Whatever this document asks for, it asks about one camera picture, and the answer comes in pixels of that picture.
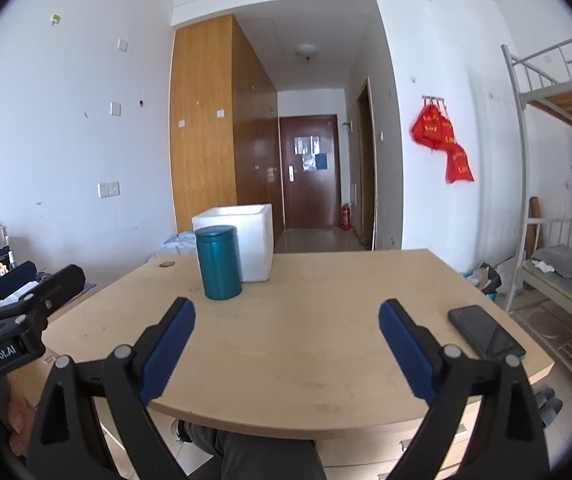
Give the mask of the person's left hand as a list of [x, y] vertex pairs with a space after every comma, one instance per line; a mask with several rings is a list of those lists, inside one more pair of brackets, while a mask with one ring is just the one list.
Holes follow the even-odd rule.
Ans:
[[17, 436], [29, 437], [34, 422], [34, 407], [21, 390], [20, 385], [12, 376], [7, 377], [9, 386], [9, 400], [7, 407], [7, 420], [10, 428]]

